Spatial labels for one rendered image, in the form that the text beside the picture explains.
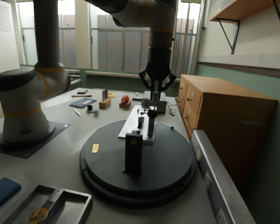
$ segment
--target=table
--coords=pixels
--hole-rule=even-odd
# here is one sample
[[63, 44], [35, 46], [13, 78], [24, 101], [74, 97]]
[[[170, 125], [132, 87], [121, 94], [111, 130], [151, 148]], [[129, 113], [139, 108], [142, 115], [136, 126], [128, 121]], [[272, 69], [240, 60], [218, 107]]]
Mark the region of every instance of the table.
[[[23, 201], [25, 195], [40, 183], [93, 195], [92, 207], [83, 223], [217, 223], [198, 166], [196, 166], [193, 182], [187, 191], [173, 202], [159, 208], [125, 209], [111, 205], [94, 195], [84, 183], [80, 173], [80, 151], [85, 141], [98, 128], [112, 122], [126, 120], [134, 105], [139, 105], [139, 103], [132, 101], [128, 110], [119, 108], [123, 95], [128, 95], [132, 99], [135, 94], [114, 92], [115, 98], [111, 99], [110, 107], [106, 110], [99, 110], [97, 117], [93, 113], [87, 113], [86, 107], [78, 109], [82, 115], [78, 116], [69, 106], [70, 103], [80, 99], [71, 97], [71, 95], [77, 94], [78, 90], [72, 90], [41, 103], [41, 108], [49, 121], [70, 124], [60, 135], [27, 160], [0, 154], [0, 179], [7, 177], [22, 186], [14, 197], [0, 207], [0, 223], [6, 216], [9, 216], [18, 203]], [[91, 94], [92, 98], [97, 100], [93, 103], [93, 107], [98, 110], [101, 90], [88, 89], [87, 94]], [[58, 99], [68, 101], [47, 107]], [[167, 98], [167, 100], [172, 105], [176, 104], [174, 98]], [[176, 116], [172, 117], [167, 109], [166, 114], [158, 115], [156, 122], [174, 126], [175, 130], [189, 141], [177, 106], [172, 108], [176, 109]], [[2, 129], [3, 119], [0, 119], [0, 133]]]

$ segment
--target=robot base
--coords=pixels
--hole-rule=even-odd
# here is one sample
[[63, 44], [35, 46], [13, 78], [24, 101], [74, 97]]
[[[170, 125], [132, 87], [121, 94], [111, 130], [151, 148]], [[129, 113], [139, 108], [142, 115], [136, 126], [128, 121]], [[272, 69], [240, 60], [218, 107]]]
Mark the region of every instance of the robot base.
[[[156, 123], [154, 144], [142, 147], [141, 175], [124, 170], [125, 141], [118, 139], [124, 121], [99, 129], [85, 143], [80, 154], [84, 181], [103, 200], [129, 209], [165, 205], [183, 194], [196, 168], [194, 152], [175, 130]], [[97, 153], [92, 153], [99, 144]]]

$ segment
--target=wooden block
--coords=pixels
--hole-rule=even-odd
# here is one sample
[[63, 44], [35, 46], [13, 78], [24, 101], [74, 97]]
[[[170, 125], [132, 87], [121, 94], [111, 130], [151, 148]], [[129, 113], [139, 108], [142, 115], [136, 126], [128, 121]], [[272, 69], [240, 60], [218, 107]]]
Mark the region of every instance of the wooden block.
[[130, 105], [131, 105], [131, 100], [129, 100], [129, 102], [126, 103], [126, 104], [120, 102], [120, 103], [119, 103], [119, 108], [128, 109], [128, 108], [130, 108]]
[[106, 108], [108, 108], [109, 105], [111, 105], [111, 99], [110, 99], [110, 98], [107, 98], [107, 99], [104, 100], [104, 101], [100, 101], [100, 103], [99, 103], [100, 109], [103, 109], [103, 110], [106, 109]]

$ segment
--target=wooden cabinet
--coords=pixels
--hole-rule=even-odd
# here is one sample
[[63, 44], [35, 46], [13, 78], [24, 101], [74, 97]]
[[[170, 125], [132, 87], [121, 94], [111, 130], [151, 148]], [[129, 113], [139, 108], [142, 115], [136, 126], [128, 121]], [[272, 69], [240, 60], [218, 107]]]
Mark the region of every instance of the wooden cabinet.
[[278, 100], [211, 77], [182, 75], [180, 88], [178, 106], [189, 138], [193, 129], [204, 130], [241, 190]]

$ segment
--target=locker vent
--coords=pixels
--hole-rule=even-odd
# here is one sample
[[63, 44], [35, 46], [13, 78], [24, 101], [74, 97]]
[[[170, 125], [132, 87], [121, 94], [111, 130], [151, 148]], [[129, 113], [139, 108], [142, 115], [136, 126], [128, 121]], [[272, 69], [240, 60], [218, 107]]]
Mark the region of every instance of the locker vent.
[[11, 32], [10, 10], [8, 7], [0, 5], [0, 31]]

